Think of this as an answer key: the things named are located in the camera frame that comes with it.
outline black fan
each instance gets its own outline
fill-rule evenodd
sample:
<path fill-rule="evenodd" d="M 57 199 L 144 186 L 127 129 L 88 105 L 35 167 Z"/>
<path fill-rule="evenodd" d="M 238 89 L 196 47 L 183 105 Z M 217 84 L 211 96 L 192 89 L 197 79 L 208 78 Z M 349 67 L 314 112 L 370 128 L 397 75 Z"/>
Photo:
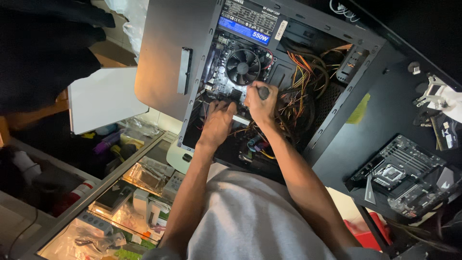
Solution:
<path fill-rule="evenodd" d="M 260 74 L 260 61 L 251 50 L 236 50 L 226 62 L 228 78 L 238 86 L 251 84 Z"/>

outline gray t-shirt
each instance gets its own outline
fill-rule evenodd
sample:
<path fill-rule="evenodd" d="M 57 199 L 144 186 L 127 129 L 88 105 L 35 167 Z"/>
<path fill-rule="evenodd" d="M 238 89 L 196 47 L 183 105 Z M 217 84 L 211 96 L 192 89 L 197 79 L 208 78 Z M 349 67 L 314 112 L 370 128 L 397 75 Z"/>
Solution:
<path fill-rule="evenodd" d="M 209 172 L 206 207 L 188 244 L 188 259 L 336 258 L 295 210 L 287 188 L 264 177 L 216 164 Z M 344 259 L 388 259 L 365 248 L 349 248 Z M 178 259 L 168 249 L 143 260 Z"/>

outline hand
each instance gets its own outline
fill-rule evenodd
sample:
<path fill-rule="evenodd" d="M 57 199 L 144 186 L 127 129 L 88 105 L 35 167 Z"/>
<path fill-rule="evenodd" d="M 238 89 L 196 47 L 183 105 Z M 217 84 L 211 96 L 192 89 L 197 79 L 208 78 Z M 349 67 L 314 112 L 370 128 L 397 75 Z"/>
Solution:
<path fill-rule="evenodd" d="M 207 120 L 196 146 L 205 147 L 212 152 L 220 146 L 231 132 L 232 116 L 237 113 L 236 103 L 214 100 L 208 108 Z"/>
<path fill-rule="evenodd" d="M 262 100 L 258 95 L 258 88 L 267 87 L 269 90 L 268 98 Z M 252 85 L 247 86 L 247 97 L 244 105 L 249 107 L 250 115 L 255 123 L 260 127 L 274 126 L 274 109 L 278 98 L 278 88 L 270 86 L 261 81 L 254 81 Z"/>

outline circuit board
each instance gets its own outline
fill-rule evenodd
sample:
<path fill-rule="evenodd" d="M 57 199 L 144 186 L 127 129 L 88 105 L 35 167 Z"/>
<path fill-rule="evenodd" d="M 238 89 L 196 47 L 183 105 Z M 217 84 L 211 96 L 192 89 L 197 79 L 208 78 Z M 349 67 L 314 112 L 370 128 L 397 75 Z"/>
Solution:
<path fill-rule="evenodd" d="M 244 104 L 244 100 L 247 94 L 246 86 L 238 86 L 231 82 L 226 75 L 226 62 L 236 50 L 247 49 L 255 52 L 259 56 L 259 60 L 262 65 L 266 65 L 271 62 L 271 55 L 265 51 L 262 47 L 255 47 L 249 43 L 244 43 L 244 40 L 238 41 L 231 37 L 224 35 L 218 36 L 214 40 L 207 61 L 211 60 L 210 66 L 208 66 L 203 76 L 206 84 L 205 89 L 207 96 L 213 99 L 223 100 L 225 98 L 231 99 L 239 103 Z M 271 66 L 261 71 L 258 80 L 265 81 L 269 75 Z"/>
<path fill-rule="evenodd" d="M 365 186 L 384 194 L 391 209 L 407 218 L 422 216 L 457 189 L 460 171 L 413 141 L 398 135 L 346 183 L 348 190 Z"/>

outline person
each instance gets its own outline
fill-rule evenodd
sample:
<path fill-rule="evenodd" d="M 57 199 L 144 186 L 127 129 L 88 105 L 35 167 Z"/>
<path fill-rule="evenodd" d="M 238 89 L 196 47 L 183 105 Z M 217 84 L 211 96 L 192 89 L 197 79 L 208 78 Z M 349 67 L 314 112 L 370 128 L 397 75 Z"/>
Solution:
<path fill-rule="evenodd" d="M 269 89 L 266 100 L 258 95 L 260 87 Z M 143 260 L 388 259 L 361 248 L 325 186 L 284 138 L 274 120 L 277 93 L 277 87 L 255 81 L 244 104 L 273 148 L 287 186 L 251 173 L 211 169 L 236 113 L 235 103 L 211 102 L 164 236 Z"/>

